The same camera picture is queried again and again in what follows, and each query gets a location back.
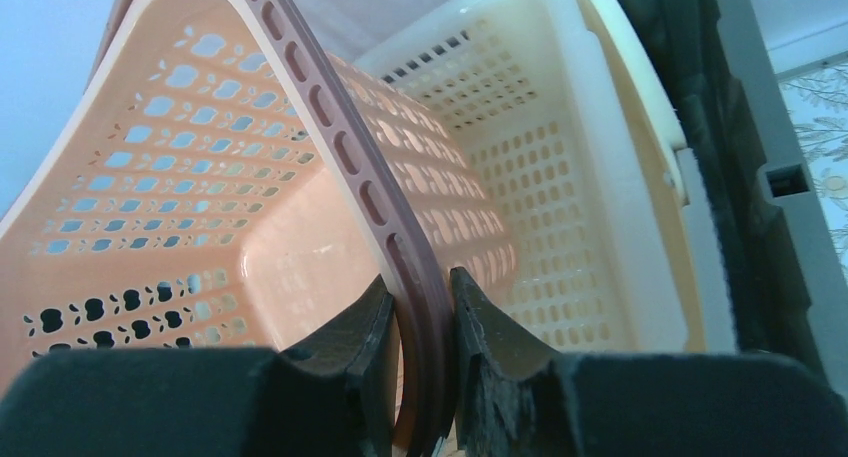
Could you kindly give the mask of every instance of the brown plastic rim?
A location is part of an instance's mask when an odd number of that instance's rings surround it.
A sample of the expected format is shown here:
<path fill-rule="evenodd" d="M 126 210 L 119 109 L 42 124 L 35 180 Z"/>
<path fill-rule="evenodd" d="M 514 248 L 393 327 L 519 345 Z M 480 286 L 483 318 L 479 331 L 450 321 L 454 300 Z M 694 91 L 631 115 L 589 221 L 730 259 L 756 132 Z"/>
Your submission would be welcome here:
<path fill-rule="evenodd" d="M 95 59 L 103 60 L 133 0 L 115 0 Z M 285 67 L 308 117 L 319 128 L 349 197 L 392 268 L 404 345 L 403 400 L 394 445 L 429 454 L 446 436 L 456 395 L 453 304 L 444 272 L 354 102 L 292 0 L 244 0 Z M 359 162 L 357 168 L 343 165 Z"/>

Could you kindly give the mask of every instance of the gray plastic frame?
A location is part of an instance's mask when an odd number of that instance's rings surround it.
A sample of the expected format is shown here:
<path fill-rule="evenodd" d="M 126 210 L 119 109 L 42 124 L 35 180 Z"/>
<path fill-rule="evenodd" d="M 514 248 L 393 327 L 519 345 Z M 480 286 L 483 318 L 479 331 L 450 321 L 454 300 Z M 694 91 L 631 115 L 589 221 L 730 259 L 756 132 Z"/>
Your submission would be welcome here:
<path fill-rule="evenodd" d="M 743 351 L 848 397 L 848 285 L 750 0 L 619 0 L 704 176 Z"/>

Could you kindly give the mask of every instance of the floral pattern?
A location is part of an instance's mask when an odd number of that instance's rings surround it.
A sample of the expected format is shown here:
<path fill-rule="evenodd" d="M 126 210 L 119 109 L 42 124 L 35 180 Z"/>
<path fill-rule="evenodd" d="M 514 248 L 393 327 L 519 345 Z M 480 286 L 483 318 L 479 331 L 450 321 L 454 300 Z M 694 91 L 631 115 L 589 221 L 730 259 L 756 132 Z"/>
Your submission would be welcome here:
<path fill-rule="evenodd" d="M 848 62 L 780 83 L 848 280 Z"/>

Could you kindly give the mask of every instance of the light blue background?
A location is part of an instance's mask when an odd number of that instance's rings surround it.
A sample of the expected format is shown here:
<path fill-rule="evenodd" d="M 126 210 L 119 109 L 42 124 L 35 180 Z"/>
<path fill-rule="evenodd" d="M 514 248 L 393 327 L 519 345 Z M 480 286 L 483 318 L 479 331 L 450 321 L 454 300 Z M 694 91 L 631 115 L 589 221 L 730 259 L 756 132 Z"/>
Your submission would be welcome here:
<path fill-rule="evenodd" d="M 112 1 L 0 0 L 0 215 L 79 103 Z"/>

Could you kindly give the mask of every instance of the plastic basket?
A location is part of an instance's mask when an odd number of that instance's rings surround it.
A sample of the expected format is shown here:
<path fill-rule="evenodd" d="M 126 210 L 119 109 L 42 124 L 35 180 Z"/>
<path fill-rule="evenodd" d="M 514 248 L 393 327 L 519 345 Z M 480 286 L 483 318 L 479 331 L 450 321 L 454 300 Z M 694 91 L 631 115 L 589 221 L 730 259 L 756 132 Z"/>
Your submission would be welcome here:
<path fill-rule="evenodd" d="M 502 305 L 515 320 L 559 350 L 685 347 L 646 177 L 576 0 L 451 0 L 356 64 L 436 112 L 482 175 L 519 245 Z"/>
<path fill-rule="evenodd" d="M 101 58 L 0 223 L 0 388 L 68 347 L 284 348 L 380 272 L 415 376 L 401 424 L 433 437 L 446 270 L 495 289 L 516 265 L 442 124 L 331 64 L 290 0 L 117 0 Z"/>
<path fill-rule="evenodd" d="M 736 351 L 711 205 L 697 165 L 681 170 L 691 160 L 691 150 L 674 108 L 618 1 L 577 3 L 603 48 L 648 183 L 689 329 L 686 350 Z"/>

